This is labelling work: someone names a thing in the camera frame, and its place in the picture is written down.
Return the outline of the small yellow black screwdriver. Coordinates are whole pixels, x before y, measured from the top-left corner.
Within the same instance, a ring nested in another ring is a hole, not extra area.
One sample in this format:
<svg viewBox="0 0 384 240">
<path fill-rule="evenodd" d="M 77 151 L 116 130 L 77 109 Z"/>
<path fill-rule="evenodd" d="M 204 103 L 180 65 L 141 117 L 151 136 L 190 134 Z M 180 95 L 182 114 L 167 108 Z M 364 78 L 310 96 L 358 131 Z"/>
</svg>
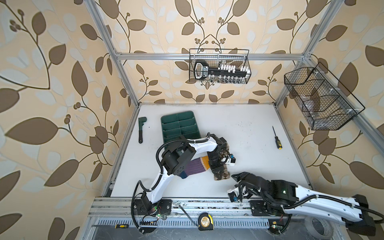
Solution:
<svg viewBox="0 0 384 240">
<path fill-rule="evenodd" d="M 115 225 L 116 229 L 127 229 L 129 225 Z"/>
</svg>

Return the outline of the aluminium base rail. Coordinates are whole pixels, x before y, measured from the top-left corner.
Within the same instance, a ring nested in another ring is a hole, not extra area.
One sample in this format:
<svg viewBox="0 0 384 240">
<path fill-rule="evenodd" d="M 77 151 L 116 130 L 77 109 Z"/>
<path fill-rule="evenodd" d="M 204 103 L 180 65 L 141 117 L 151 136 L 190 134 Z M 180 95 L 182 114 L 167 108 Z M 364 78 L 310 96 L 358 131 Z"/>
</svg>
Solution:
<svg viewBox="0 0 384 240">
<path fill-rule="evenodd" d="M 131 198 L 96 198 L 91 206 L 89 217 L 97 225 L 114 226 L 145 223 L 151 228 L 195 228 L 203 213 L 213 217 L 215 229 L 268 229 L 283 226 L 286 215 L 268 215 L 257 209 L 258 199 L 232 203 L 224 198 L 165 198 L 152 214 L 145 213 L 139 199 L 131 203 Z"/>
</svg>

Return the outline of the purple sock yellow cuff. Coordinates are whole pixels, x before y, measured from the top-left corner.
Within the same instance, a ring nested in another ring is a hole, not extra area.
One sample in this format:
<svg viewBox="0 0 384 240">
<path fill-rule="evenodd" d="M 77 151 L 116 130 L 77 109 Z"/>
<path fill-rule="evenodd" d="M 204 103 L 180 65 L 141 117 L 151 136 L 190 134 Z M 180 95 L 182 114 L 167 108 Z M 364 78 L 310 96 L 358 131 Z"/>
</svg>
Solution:
<svg viewBox="0 0 384 240">
<path fill-rule="evenodd" d="M 182 179 L 186 179 L 188 176 L 203 173 L 210 168 L 209 157 L 204 156 L 191 160 L 180 174 Z"/>
</svg>

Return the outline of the clear tape roll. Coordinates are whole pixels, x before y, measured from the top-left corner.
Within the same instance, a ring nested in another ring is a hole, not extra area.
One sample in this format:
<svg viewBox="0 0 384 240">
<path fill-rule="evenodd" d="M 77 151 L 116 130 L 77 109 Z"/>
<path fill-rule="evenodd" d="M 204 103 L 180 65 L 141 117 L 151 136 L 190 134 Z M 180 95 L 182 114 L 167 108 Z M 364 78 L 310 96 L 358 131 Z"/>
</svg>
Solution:
<svg viewBox="0 0 384 240">
<path fill-rule="evenodd" d="M 307 231 L 317 239 L 330 240 L 334 235 L 334 228 L 325 220 L 305 217 L 304 224 Z"/>
</svg>

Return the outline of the green plastic organizer tray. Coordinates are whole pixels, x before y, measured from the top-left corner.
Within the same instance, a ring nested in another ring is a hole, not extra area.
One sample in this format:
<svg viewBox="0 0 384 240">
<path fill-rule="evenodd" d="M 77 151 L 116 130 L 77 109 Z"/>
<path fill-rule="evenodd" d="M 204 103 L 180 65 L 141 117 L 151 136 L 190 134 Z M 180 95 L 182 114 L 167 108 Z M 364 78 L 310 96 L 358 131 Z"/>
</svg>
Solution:
<svg viewBox="0 0 384 240">
<path fill-rule="evenodd" d="M 185 111 L 161 117 L 163 142 L 184 137 L 186 139 L 200 139 L 201 133 L 192 111 Z"/>
</svg>

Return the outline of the beige argyle sock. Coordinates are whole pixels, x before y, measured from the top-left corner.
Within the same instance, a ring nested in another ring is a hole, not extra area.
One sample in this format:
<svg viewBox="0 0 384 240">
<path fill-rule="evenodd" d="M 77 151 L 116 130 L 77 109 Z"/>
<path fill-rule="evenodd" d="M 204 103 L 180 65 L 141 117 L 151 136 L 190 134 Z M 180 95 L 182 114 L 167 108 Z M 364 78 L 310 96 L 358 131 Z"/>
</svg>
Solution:
<svg viewBox="0 0 384 240">
<path fill-rule="evenodd" d="M 219 166 L 213 169 L 212 172 L 214 174 L 215 181 L 227 180 L 231 177 L 227 165 Z"/>
</svg>

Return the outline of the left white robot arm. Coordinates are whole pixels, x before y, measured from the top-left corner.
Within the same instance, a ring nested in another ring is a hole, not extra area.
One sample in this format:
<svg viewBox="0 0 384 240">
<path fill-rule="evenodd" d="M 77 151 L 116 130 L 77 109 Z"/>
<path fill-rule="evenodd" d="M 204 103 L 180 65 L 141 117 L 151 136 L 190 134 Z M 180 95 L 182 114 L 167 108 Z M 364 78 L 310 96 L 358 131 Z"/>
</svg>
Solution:
<svg viewBox="0 0 384 240">
<path fill-rule="evenodd" d="M 224 138 L 207 134 L 200 139 L 180 137 L 161 145 L 156 152 L 160 171 L 150 188 L 138 181 L 131 202 L 131 214 L 164 215 L 169 213 L 170 200 L 163 200 L 163 194 L 176 176 L 185 179 L 190 175 L 211 170 L 214 180 L 229 178 L 228 166 L 234 166 L 236 158 Z"/>
</svg>

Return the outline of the black socket set holder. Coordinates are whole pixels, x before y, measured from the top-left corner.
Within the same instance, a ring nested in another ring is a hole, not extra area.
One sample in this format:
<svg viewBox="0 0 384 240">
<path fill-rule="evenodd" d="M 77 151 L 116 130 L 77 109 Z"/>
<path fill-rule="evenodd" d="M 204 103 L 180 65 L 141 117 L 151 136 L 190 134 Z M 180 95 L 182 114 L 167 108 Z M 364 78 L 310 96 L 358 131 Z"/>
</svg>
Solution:
<svg viewBox="0 0 384 240">
<path fill-rule="evenodd" d="M 204 80 L 206 78 L 213 77 L 234 77 L 240 79 L 246 79 L 251 76 L 252 72 L 248 66 L 241 66 L 237 68 L 236 66 L 230 65 L 219 65 L 218 67 L 214 67 L 214 65 L 208 64 L 204 60 L 197 60 L 194 63 L 192 68 L 193 76 L 196 80 Z"/>
</svg>

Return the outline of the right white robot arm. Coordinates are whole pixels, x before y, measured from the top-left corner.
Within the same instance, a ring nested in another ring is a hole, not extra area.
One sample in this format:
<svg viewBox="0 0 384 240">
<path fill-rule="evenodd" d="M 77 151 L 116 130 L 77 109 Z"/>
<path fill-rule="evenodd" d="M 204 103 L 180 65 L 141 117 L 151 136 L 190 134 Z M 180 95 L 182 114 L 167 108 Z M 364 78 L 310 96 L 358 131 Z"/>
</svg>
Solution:
<svg viewBox="0 0 384 240">
<path fill-rule="evenodd" d="M 231 202 L 242 202 L 251 197 L 251 207 L 258 214 L 269 216 L 294 215 L 318 218 L 345 226 L 350 232 L 374 237 L 376 226 L 384 222 L 384 215 L 371 210 L 363 195 L 337 197 L 323 194 L 284 180 L 265 180 L 248 172 L 232 175 L 236 181 L 228 191 Z"/>
</svg>

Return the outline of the yellow black tape measure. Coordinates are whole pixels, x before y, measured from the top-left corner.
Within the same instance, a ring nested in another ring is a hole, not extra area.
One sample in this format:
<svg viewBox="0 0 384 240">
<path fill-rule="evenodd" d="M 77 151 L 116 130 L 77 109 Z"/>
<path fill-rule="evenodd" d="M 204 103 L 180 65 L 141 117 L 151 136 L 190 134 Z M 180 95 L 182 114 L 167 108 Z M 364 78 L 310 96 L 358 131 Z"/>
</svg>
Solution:
<svg viewBox="0 0 384 240">
<path fill-rule="evenodd" d="M 199 231 L 212 231 L 214 230 L 213 218 L 208 213 L 200 214 L 198 218 L 198 229 Z"/>
</svg>

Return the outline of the yellow black screwdriver on table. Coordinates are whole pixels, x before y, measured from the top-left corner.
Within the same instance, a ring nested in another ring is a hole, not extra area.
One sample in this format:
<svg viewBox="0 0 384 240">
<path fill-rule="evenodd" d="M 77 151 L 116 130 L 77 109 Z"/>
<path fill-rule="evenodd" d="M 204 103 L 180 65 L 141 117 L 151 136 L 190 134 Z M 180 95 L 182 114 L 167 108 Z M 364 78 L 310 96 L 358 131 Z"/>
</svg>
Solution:
<svg viewBox="0 0 384 240">
<path fill-rule="evenodd" d="M 276 131 L 275 131 L 274 127 L 273 127 L 273 131 L 274 131 L 274 135 L 275 135 L 276 146 L 279 150 L 281 150 L 283 147 L 282 147 L 282 144 L 281 144 L 279 137 L 276 135 Z"/>
</svg>

